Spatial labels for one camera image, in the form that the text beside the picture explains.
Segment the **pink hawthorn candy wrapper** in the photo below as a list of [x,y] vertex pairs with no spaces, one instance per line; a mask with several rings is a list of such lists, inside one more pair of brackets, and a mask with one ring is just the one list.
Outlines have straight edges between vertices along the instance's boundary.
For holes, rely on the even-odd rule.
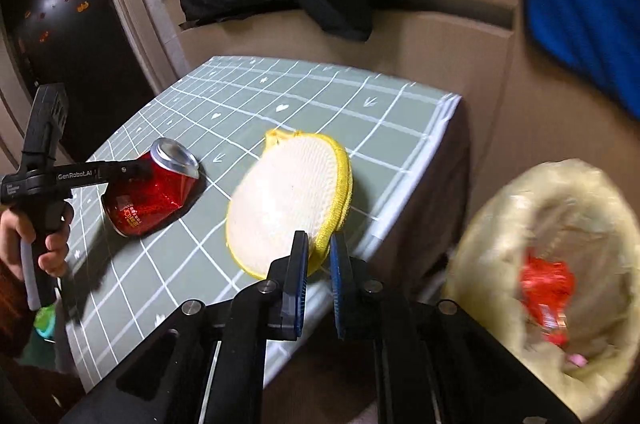
[[580,354],[567,355],[566,360],[569,364],[571,364],[575,368],[583,368],[588,364],[588,359]]

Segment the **yellow round sponge pad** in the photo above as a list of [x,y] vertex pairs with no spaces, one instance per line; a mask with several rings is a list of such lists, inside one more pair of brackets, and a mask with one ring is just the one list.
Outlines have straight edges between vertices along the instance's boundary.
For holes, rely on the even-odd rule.
[[296,230],[303,230],[308,275],[314,274],[329,255],[331,236],[346,222],[353,190],[349,156],[335,139],[270,129],[228,204],[224,235],[233,259],[265,279],[270,264],[290,254]]

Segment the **trash bin with yellow bag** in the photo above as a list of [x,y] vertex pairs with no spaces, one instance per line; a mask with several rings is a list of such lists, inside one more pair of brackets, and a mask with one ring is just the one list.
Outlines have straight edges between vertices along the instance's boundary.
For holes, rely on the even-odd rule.
[[474,215],[444,295],[582,422],[622,413],[639,370],[639,222],[582,160],[538,164]]

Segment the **crushed red soda can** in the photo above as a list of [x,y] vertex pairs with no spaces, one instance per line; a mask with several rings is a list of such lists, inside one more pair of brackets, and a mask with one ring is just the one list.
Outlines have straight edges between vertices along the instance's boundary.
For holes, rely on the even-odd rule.
[[177,215],[200,180],[194,155],[167,137],[154,140],[134,164],[137,170],[111,179],[101,197],[116,233],[129,238],[152,233]]

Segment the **green grid tablecloth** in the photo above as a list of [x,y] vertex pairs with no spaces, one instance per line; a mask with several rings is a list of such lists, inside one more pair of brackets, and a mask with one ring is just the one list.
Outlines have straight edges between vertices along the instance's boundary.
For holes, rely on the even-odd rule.
[[367,70],[257,56],[219,56],[120,127],[96,160],[139,157],[160,137],[198,163],[189,210],[142,237],[116,233],[100,186],[77,189],[65,331],[85,388],[105,378],[181,303],[232,299],[290,251],[317,240],[337,178],[320,146],[352,166],[348,247],[395,254],[388,235],[412,209],[436,204],[436,167],[465,167],[468,129],[458,94]]

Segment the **red crumpled plastic bag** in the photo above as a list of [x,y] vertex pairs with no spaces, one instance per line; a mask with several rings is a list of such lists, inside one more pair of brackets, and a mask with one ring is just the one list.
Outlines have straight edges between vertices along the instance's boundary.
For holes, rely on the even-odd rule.
[[544,339],[558,347],[568,343],[565,308],[575,285],[575,276],[564,262],[526,256],[520,274],[522,304]]

